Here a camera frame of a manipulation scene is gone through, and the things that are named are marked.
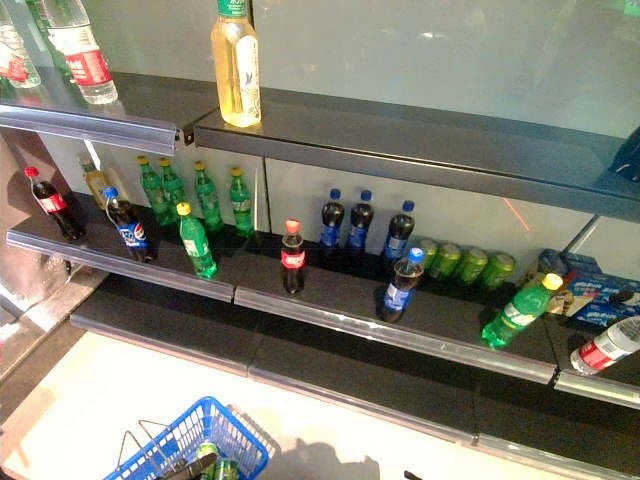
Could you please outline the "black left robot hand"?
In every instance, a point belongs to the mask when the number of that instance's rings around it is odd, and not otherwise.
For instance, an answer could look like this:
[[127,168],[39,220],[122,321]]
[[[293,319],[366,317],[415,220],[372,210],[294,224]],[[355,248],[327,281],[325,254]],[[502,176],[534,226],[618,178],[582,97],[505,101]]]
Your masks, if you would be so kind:
[[215,468],[218,455],[215,453],[207,454],[201,458],[196,458],[191,463],[178,469],[177,471],[165,476],[166,480],[192,480],[200,479],[207,476],[211,469]]

